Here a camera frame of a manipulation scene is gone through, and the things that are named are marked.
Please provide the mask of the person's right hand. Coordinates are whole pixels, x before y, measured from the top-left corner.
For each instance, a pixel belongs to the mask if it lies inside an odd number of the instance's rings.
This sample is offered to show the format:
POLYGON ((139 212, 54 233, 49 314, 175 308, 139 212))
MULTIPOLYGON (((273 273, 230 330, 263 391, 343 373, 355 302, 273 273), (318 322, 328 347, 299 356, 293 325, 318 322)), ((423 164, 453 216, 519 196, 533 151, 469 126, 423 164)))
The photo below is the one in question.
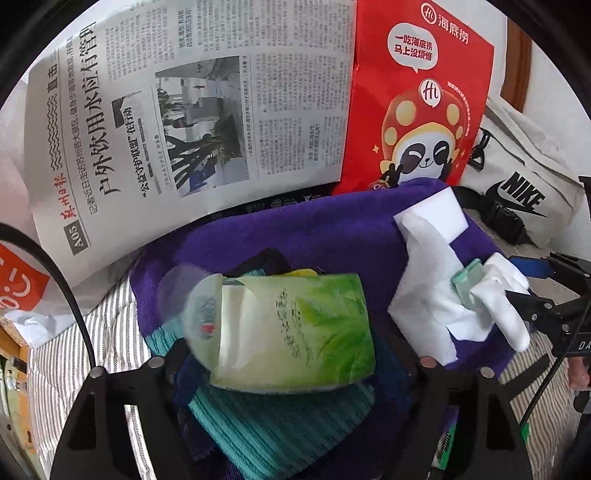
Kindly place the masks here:
POLYGON ((590 375, 588 366, 583 357, 570 357, 568 359, 569 387, 575 391, 583 391, 588 388, 590 375))

